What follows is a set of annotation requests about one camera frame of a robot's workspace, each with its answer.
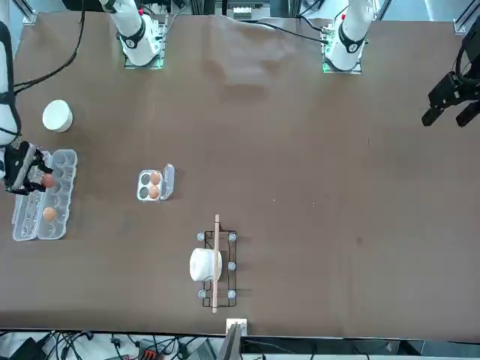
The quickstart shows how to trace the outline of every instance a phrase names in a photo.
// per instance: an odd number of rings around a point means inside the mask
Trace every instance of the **egg carton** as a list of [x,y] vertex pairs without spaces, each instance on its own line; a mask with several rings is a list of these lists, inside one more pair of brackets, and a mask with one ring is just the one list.
[[[160,183],[153,185],[151,176],[152,173],[157,173],[160,176]],[[164,201],[172,196],[173,184],[175,181],[175,167],[168,163],[163,169],[163,174],[160,170],[142,170],[138,175],[138,185],[136,188],[136,198],[140,201]],[[157,197],[150,197],[150,188],[158,186],[159,194]]]
[[[28,196],[17,195],[13,211],[13,240],[23,242],[35,238],[41,240],[56,240],[65,235],[70,214],[74,179],[77,174],[77,153],[70,149],[60,149],[50,154],[43,151],[45,164],[53,169],[55,184],[44,193],[35,191]],[[41,172],[32,168],[28,177],[34,182],[40,182]],[[43,210],[51,207],[56,210],[53,221],[46,221]]]

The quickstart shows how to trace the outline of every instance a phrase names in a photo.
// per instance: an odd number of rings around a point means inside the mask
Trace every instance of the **brown table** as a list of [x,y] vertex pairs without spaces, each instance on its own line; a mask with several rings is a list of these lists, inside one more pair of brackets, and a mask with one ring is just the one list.
[[[77,41],[78,13],[26,27],[16,78]],[[307,31],[295,20],[283,24]],[[361,76],[322,74],[320,46],[229,19],[180,16],[162,71],[124,70],[89,13],[76,61],[17,101],[27,140],[75,149],[67,234],[11,238],[2,193],[0,326],[478,340],[480,123],[431,128],[427,94],[461,39],[451,23],[375,22]],[[63,134],[41,113],[62,98]],[[142,169],[177,167],[167,203]],[[238,232],[238,305],[212,315],[188,262],[215,214]]]

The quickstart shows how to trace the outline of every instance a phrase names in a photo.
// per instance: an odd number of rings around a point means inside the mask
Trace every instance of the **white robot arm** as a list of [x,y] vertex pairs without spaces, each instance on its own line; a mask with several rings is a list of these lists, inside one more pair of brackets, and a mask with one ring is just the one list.
[[158,21],[139,15],[134,0],[100,0],[120,33],[123,52],[136,66],[147,65],[161,51]]
[[[134,0],[100,0],[100,3],[110,13],[120,33],[124,53],[132,64],[148,64],[161,50],[157,20],[140,16]],[[42,184],[30,181],[32,167],[44,173],[53,171],[45,165],[36,145],[21,141],[22,124],[15,107],[9,14],[9,0],[0,0],[0,180],[6,191],[28,195],[32,191],[46,190]]]
[[337,69],[348,71],[359,62],[365,35],[374,19],[373,0],[349,0],[345,19],[337,19],[335,38],[326,58]]
[[42,184],[30,182],[32,167],[52,173],[37,146],[21,141],[22,124],[15,107],[14,57],[8,31],[8,0],[0,1],[0,179],[5,190],[27,195],[45,191]]

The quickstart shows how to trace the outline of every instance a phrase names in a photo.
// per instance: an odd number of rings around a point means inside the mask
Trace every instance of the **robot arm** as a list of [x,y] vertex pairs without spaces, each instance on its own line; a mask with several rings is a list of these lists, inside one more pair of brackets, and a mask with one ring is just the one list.
[[[455,69],[447,73],[428,94],[430,109],[421,117],[424,126],[431,126],[448,107],[464,101],[473,101],[457,116],[457,124],[463,127],[480,113],[480,16],[463,38]],[[461,61],[466,53],[470,70],[461,73]]]
[[140,16],[134,0],[100,0],[120,34],[124,54],[136,66],[147,65],[161,51],[158,21]]
[[326,55],[338,70],[348,71],[357,65],[373,19],[373,0],[349,0],[345,19],[337,19],[335,23],[337,31]]
[[[0,11],[8,9],[5,2],[0,6]],[[45,191],[42,184],[30,182],[29,172],[32,167],[45,173],[52,170],[45,165],[44,157],[35,145],[20,141],[21,130],[15,107],[11,36],[7,25],[0,21],[0,179],[5,190],[11,193],[28,195],[32,191]]]

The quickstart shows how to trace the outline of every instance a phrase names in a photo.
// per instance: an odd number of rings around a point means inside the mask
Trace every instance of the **small egg carton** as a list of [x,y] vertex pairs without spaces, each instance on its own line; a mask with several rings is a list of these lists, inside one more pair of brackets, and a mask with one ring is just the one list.
[[[153,173],[157,173],[160,176],[160,183],[158,185],[152,183]],[[167,200],[172,196],[174,181],[175,167],[171,163],[165,166],[163,173],[160,170],[142,170],[138,175],[136,198],[140,201]],[[155,198],[150,196],[150,189],[154,186],[158,186],[158,196]]]

